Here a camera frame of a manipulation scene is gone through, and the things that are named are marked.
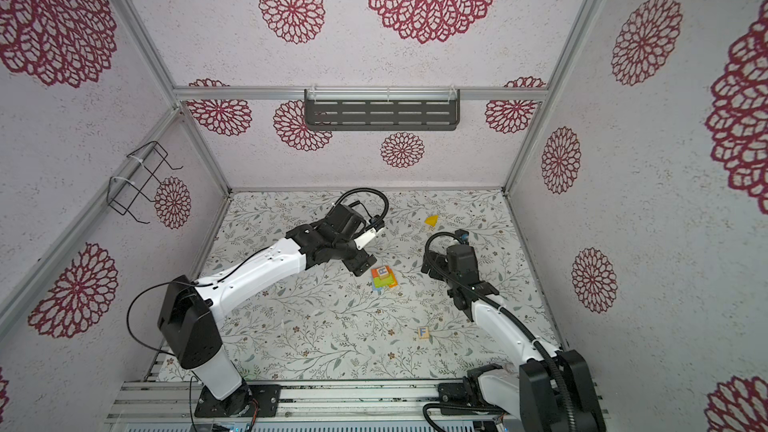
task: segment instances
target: black mounting plate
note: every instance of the black mounting plate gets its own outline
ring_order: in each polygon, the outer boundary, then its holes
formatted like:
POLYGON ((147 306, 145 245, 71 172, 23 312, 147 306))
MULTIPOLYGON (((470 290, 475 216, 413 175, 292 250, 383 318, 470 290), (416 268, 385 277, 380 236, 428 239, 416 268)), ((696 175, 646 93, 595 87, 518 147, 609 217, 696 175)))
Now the black mounting plate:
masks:
MULTIPOLYGON (((478 406, 480 404, 473 404, 472 399, 467 394, 467 390, 464 384, 458 384, 456 382, 448 382, 446 384, 437 384, 437 394, 440 397, 441 404, 450 405, 463 405, 463 406, 478 406)), ((440 409, 442 415, 466 415, 466 410, 456 409, 440 409)))
MULTIPOLYGON (((277 413, 277 405, 280 403, 280 385, 248 384, 248 387, 256 401, 259 403, 259 412, 256 414, 256 417, 275 417, 275 414, 277 413)), ((203 388, 203 392, 200 394, 200 400, 198 400, 197 407, 194 411, 194 416, 201 419, 229 417, 226 415, 224 408, 222 408, 220 404, 220 400, 216 399, 207 387, 203 388)), ((253 404, 248 404, 248 408, 246 408, 239 417, 253 417, 253 415, 254 406, 253 404)))

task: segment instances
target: wire rack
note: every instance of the wire rack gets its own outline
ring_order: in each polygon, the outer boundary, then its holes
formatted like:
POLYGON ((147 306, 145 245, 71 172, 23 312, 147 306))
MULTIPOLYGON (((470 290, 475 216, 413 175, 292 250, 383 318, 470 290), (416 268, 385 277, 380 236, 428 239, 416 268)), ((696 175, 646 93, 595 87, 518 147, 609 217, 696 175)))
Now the wire rack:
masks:
POLYGON ((132 216, 132 218, 140 224, 149 224, 148 221, 145 222, 145 221, 139 220, 138 217, 136 217, 136 215, 134 215, 134 213, 130 211, 130 207, 133 206, 133 204, 136 202, 136 199, 139 198, 139 196, 144 197, 149 202, 152 202, 152 203, 156 202, 156 200, 149 198, 144 193, 144 188, 147 187, 147 184, 149 184, 149 182, 152 181, 153 179, 157 181, 158 184, 162 183, 162 181, 158 178, 156 173, 163 164, 166 164, 168 168, 170 168, 171 170, 180 170, 181 168, 184 168, 184 166, 174 167, 173 165, 171 165, 168 162, 168 151, 165 150, 158 141, 150 141, 144 145, 141 145, 138 149, 126 155, 126 157, 133 158, 134 160, 136 160, 140 164, 140 167, 137 167, 136 169, 134 169, 134 171, 128 177, 110 177, 109 178, 109 184, 107 185, 107 205, 112 210, 119 213, 120 215, 128 214, 132 216), (139 157, 139 155, 141 155, 143 151, 146 151, 146 155, 144 156, 144 158, 141 158, 139 157), (150 169, 148 168, 146 161, 149 160, 153 152, 157 154, 158 157, 160 157, 160 161, 158 162, 157 165, 154 166, 154 168, 150 169), (136 175, 136 172, 138 172, 141 168, 144 168, 147 172, 149 172, 149 177, 147 177, 147 180, 145 180, 140 187, 137 187, 136 182, 133 181, 132 178, 134 177, 134 175, 136 175), (118 182, 123 182, 123 185, 129 185, 134 190, 136 190, 136 193, 130 199, 130 202, 128 203, 128 205, 124 205, 123 202, 120 202, 118 200, 118 195, 120 195, 120 192, 123 187, 116 187, 117 191, 113 193, 113 190, 112 190, 113 184, 117 185, 118 182))

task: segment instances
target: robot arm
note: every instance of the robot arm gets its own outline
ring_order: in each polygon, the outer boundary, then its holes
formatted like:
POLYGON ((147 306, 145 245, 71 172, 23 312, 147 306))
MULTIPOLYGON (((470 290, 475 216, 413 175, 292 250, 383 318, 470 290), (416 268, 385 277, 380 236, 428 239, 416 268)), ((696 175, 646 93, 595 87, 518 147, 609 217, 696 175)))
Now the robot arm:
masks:
POLYGON ((345 192, 322 219, 288 231, 273 245, 245 261, 197 281, 182 275, 168 285, 158 327, 178 357, 205 385, 201 398, 212 396, 223 416, 248 412, 250 389, 222 346, 218 326, 225 316, 256 293, 294 273, 331 260, 341 260, 351 273, 362 275, 376 263, 365 246, 384 228, 389 202, 370 188, 345 192), (344 205, 350 195, 366 191, 384 202, 380 215, 366 219, 344 205))
POLYGON ((468 232, 458 230, 453 234, 432 235, 425 246, 422 273, 446 282, 448 296, 456 308, 494 337, 518 366, 517 376, 500 365, 489 364, 469 370, 461 387, 441 384, 438 395, 443 402, 427 404, 425 417, 429 408, 454 414, 452 410, 456 408, 497 406, 506 411, 504 427, 508 432, 605 432, 598 397, 584 358, 575 350, 562 351, 534 335, 514 317, 498 290, 480 280, 468 232), (458 241, 447 248, 445 255, 429 250, 432 240, 441 235, 458 241))

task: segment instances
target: black cable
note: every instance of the black cable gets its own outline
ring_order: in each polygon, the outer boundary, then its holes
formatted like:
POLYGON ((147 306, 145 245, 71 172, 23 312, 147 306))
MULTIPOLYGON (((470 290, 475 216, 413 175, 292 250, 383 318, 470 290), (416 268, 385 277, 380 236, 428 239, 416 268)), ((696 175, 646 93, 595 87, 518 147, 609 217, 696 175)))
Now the black cable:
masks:
POLYGON ((174 354, 173 352, 167 352, 165 350, 162 350, 162 349, 159 349, 159 348, 155 348, 155 347, 152 347, 151 345, 145 344, 144 342, 142 342, 138 338, 136 338, 136 336, 134 335, 133 331, 130 330, 130 309, 133 308, 134 303, 136 303, 136 301, 139 299, 139 297, 141 297, 142 295, 144 295, 145 293, 149 292, 152 289, 155 289, 155 288, 158 288, 158 287, 162 287, 163 285, 168 285, 170 283, 180 283, 182 285, 186 285, 187 287, 210 287, 211 285, 213 285, 212 283, 208 283, 207 285, 193 285, 192 283, 181 282, 181 281, 168 281, 168 282, 158 283, 157 285, 153 285, 152 287, 149 287, 149 288, 145 288, 143 291, 141 291, 139 293, 139 295, 137 295, 134 298, 133 301, 130 302, 130 305, 128 305, 128 312, 126 312, 126 314, 125 314, 125 327, 128 329, 128 334, 130 335, 130 337, 133 338, 135 341, 139 342, 140 345, 145 346, 149 350, 154 350, 155 352, 160 352, 161 354, 168 354, 168 355, 172 355, 172 356, 176 357, 176 354, 174 354))
POLYGON ((384 217, 386 216, 387 212, 389 211, 389 199, 384 195, 382 192, 378 191, 376 188, 368 188, 368 187, 359 187, 359 188, 352 188, 351 190, 348 190, 341 194, 341 196, 336 199, 336 202, 334 202, 333 206, 337 206, 338 204, 342 203, 344 199, 349 197, 350 195, 359 194, 361 192, 368 192, 370 194, 378 195, 379 198, 382 199, 382 202, 384 202, 384 210, 382 211, 382 214, 379 216, 379 220, 376 221, 376 223, 370 224, 367 228, 370 227, 379 227, 384 224, 384 217))
POLYGON ((429 409, 452 409, 452 410, 466 410, 467 412, 488 412, 489 414, 504 414, 504 409, 498 408, 498 407, 469 407, 464 405, 453 405, 453 404, 438 404, 437 402, 431 402, 430 404, 424 404, 424 407, 422 407, 422 414, 424 414, 424 420, 427 421, 429 425, 432 426, 433 429, 435 429, 437 432, 446 432, 442 427, 437 425, 432 418, 429 417, 429 413, 427 412, 429 409))
POLYGON ((237 272, 237 269, 238 269, 238 268, 240 268, 240 267, 243 267, 243 266, 245 265, 245 263, 246 263, 246 262, 248 262, 248 261, 249 261, 251 258, 253 258, 253 257, 254 257, 254 255, 256 255, 256 254, 260 254, 261 252, 265 251, 265 250, 266 250, 267 248, 269 248, 269 247, 271 247, 271 245, 267 245, 266 247, 262 248, 261 250, 257 250, 257 251, 255 251, 253 254, 251 254, 251 255, 249 255, 248 257, 246 257, 246 259, 245 259, 244 261, 242 261, 242 262, 240 263, 240 265, 238 265, 237 267, 235 267, 235 269, 234 269, 232 272, 228 273, 227 275, 224 275, 222 278, 220 278, 219 280, 217 280, 217 281, 216 281, 216 283, 221 283, 221 282, 225 281, 227 278, 229 278, 229 276, 230 276, 230 275, 232 275, 232 273, 235 273, 235 272, 237 272))
POLYGON ((366 214, 368 215, 368 218, 373 220, 373 216, 371 215, 371 212, 368 211, 368 208, 365 204, 360 202, 359 200, 355 200, 353 203, 350 204, 350 207, 357 207, 358 205, 362 206, 362 208, 366 211, 366 214))
POLYGON ((190 420, 192 421, 192 429, 194 429, 194 432, 197 432, 197 425, 194 424, 194 414, 192 414, 192 377, 190 377, 190 420))
MULTIPOLYGON (((431 235, 430 238, 427 239, 427 243, 424 245, 425 259, 432 266, 432 268, 435 269, 437 273, 439 273, 446 279, 446 283, 448 283, 448 280, 450 280, 450 276, 445 271, 443 271, 439 267, 439 265, 437 265, 437 262, 432 260, 432 257, 429 256, 429 246, 432 244, 432 241, 435 240, 437 237, 451 237, 456 241, 459 241, 460 239, 456 234, 453 234, 451 232, 438 232, 434 235, 431 235)), ((523 332, 523 335, 525 336, 525 338, 531 341, 534 348, 539 352, 539 354, 542 355, 544 359, 544 363, 547 365, 547 369, 549 369, 550 373, 552 374, 552 377, 554 378, 554 382, 558 385, 558 389, 560 390, 560 394, 562 395, 562 398, 563 398, 563 408, 565 408, 565 413, 568 417, 568 432, 578 432, 578 427, 576 425, 576 416, 574 414, 573 400, 571 399, 571 394, 568 392, 568 388, 565 385, 565 379, 563 379, 563 374, 561 373, 558 365, 549 356, 549 352, 546 349, 544 349, 544 346, 538 341, 536 336, 534 336, 533 333, 530 330, 528 330, 527 327, 525 327, 525 324, 521 322, 520 319, 515 317, 512 312, 508 311, 506 307, 502 307, 499 303, 496 303, 495 301, 489 299, 488 297, 485 297, 485 295, 481 295, 480 293, 475 292, 474 290, 472 290, 471 287, 465 285, 464 283, 460 283, 460 282, 455 282, 455 283, 459 287, 463 288, 470 295, 476 297, 479 300, 484 301, 491 307, 494 307, 494 309, 501 312, 506 318, 508 318, 510 321, 513 322, 515 327, 517 327, 518 329, 520 329, 520 331, 523 332)))

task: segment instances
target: floral tablecloth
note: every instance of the floral tablecloth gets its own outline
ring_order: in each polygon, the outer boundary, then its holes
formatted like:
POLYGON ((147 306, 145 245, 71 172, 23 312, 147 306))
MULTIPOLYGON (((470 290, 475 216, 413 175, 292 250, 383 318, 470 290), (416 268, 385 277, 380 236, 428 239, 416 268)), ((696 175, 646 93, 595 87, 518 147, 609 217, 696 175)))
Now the floral tablecloth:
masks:
MULTIPOLYGON (((555 341, 500 191, 386 194, 386 232, 366 249, 378 258, 377 267, 392 268, 398 286, 375 291, 370 273, 354 277, 336 261, 252 297, 220 329, 226 352, 246 379, 456 378, 478 365, 507 362, 494 340, 453 307, 446 284, 420 272, 424 243, 439 230, 469 231, 481 278, 514 303, 514 312, 535 334, 555 341), (438 215, 435 227, 424 223, 431 215, 438 215), (424 327, 428 334, 419 333, 424 327)), ((294 226, 317 220, 338 196, 235 195, 204 275, 244 260, 294 226)), ((377 197, 360 200, 371 213, 381 210, 377 197)), ((445 250, 450 243, 439 238, 432 247, 445 250)), ((175 358, 166 357, 158 380, 189 377, 175 358)))

